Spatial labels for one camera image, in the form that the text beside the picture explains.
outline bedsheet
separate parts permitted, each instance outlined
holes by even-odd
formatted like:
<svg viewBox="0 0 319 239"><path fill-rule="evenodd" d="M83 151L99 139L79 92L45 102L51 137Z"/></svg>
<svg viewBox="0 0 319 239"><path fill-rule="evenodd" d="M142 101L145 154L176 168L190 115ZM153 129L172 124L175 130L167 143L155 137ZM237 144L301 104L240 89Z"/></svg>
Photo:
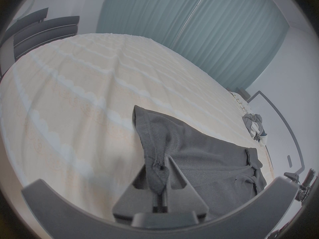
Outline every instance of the bedsheet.
<svg viewBox="0 0 319 239"><path fill-rule="evenodd" d="M256 148L267 184L273 180L243 110L205 72L148 38L85 34L30 51L0 84L1 135L22 185L42 178L68 201L113 221L113 205L144 164L134 105Z"/></svg>

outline pile of clothes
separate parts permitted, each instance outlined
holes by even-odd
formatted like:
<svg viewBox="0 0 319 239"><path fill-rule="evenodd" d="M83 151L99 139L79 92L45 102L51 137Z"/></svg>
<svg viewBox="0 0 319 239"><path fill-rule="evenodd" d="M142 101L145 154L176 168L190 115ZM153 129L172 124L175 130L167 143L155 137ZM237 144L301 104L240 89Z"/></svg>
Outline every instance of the pile of clothes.
<svg viewBox="0 0 319 239"><path fill-rule="evenodd" d="M257 140L261 147L266 146L268 135L265 133L262 122L263 119L259 114L245 114L242 117L250 136Z"/></svg>

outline teal curtain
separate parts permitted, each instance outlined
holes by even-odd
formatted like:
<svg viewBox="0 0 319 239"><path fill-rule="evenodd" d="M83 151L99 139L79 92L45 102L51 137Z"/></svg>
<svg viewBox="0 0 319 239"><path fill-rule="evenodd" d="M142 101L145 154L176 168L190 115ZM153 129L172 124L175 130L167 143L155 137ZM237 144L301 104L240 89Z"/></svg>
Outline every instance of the teal curtain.
<svg viewBox="0 0 319 239"><path fill-rule="evenodd" d="M272 0L105 0L97 33L152 38L234 90L263 72L288 28Z"/></svg>

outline headboard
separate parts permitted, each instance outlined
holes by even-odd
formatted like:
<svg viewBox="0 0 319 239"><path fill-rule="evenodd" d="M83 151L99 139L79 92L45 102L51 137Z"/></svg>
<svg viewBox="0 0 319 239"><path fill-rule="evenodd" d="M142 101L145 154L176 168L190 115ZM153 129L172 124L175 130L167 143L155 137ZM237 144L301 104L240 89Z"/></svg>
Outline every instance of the headboard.
<svg viewBox="0 0 319 239"><path fill-rule="evenodd" d="M275 177L283 176L284 172L300 174L305 169L302 153L291 127L280 111L261 91L254 94L248 103L253 112L263 118L263 127L268 134L266 147Z"/></svg>

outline bed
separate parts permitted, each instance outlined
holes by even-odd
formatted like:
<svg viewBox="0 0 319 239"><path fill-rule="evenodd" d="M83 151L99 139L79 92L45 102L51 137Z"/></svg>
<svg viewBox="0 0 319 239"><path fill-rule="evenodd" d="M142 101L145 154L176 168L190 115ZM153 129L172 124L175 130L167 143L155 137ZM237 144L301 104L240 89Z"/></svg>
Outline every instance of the bed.
<svg viewBox="0 0 319 239"><path fill-rule="evenodd" d="M194 64L151 39L85 34L22 56L0 84L1 136L22 186L42 178L66 200L113 221L111 209L144 164L134 105L209 136L256 148L237 100Z"/></svg>

